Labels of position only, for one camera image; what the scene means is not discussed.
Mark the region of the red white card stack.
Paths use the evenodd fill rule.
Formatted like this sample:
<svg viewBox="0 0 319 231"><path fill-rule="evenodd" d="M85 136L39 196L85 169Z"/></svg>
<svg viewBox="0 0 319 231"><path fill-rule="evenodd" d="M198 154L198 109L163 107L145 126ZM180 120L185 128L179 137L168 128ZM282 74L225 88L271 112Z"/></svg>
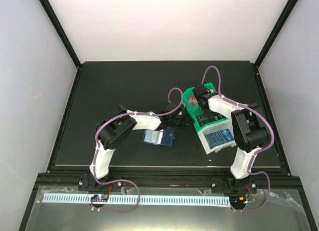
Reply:
<svg viewBox="0 0 319 231"><path fill-rule="evenodd" d="M194 95L189 96L187 100L190 108L194 108L196 105L198 105L198 101L196 100L196 97Z"/></svg>

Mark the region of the green bin with black cards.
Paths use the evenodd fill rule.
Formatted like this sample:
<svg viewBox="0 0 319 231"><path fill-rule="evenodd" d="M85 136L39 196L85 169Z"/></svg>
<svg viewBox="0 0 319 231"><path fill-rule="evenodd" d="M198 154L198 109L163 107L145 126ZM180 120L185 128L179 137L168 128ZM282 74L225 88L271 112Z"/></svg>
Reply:
<svg viewBox="0 0 319 231"><path fill-rule="evenodd" d="M198 124L196 116L202 115L202 114L203 114L203 112L200 109L198 109L191 115L191 117L194 119L194 127L195 127L197 132L200 132L201 130L203 130L204 128L206 128L208 126L217 125L217 124L219 124L219 123L221 123L223 121L228 121L228 118L226 118L224 116L225 118L222 119L222 120L219 120L219 121L216 121L216 122L213 122L213 123L210 123L210 124L206 124L203 127L200 127L199 124Z"/></svg>

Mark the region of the blue card holder wallet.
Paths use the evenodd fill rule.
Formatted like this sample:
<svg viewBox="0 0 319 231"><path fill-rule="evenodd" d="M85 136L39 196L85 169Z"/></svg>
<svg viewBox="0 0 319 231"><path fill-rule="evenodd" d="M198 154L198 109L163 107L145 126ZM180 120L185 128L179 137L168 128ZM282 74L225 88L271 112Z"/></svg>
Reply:
<svg viewBox="0 0 319 231"><path fill-rule="evenodd" d="M150 145L171 147L174 139L175 129L171 127L159 131L146 129L143 134L142 142Z"/></svg>

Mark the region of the white bin with blue cards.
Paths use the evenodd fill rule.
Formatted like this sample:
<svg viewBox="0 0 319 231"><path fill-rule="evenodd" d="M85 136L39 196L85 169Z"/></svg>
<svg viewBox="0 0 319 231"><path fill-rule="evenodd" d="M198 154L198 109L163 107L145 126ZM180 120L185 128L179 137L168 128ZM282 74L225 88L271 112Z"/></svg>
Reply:
<svg viewBox="0 0 319 231"><path fill-rule="evenodd" d="M230 119L221 119L202 126L197 132L206 154L236 146Z"/></svg>

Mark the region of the green bin with red cards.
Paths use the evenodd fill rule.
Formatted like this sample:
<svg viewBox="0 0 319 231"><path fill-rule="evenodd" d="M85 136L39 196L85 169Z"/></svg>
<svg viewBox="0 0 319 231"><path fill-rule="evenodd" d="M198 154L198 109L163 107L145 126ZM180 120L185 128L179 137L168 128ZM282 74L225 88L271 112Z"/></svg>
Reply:
<svg viewBox="0 0 319 231"><path fill-rule="evenodd" d="M185 107L189 113L189 115L192 115L196 110L199 109L199 106L196 105L194 108L190 108L187 98L189 96L194 95L195 97L199 95L206 95L215 92L215 87L212 83L206 83L202 85L198 85L195 87L188 88L183 93L183 102L185 104Z"/></svg>

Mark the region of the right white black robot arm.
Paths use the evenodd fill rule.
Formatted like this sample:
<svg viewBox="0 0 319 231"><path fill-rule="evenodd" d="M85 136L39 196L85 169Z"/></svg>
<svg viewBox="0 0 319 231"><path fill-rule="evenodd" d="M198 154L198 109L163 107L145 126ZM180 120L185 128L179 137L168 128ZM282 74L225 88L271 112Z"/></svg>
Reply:
<svg viewBox="0 0 319 231"><path fill-rule="evenodd" d="M244 188L244 178L251 175L260 151L274 142L274 133L257 104L247 105L219 94L211 83L196 86L184 93L186 109L207 154L236 147L230 167L232 177L227 188L233 193Z"/></svg>

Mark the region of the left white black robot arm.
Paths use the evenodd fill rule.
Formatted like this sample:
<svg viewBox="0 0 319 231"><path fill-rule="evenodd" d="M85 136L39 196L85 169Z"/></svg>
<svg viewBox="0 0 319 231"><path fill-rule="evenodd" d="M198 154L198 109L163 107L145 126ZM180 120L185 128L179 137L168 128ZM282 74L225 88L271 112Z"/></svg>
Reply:
<svg viewBox="0 0 319 231"><path fill-rule="evenodd" d="M127 110L122 105L115 108L115 117L102 121L96 130L96 151L90 165L92 176L89 184L95 190L103 190L107 185L109 165L115 150L134 130L150 130L156 133L169 129L186 128L194 123L185 106L169 104L161 111L137 112Z"/></svg>

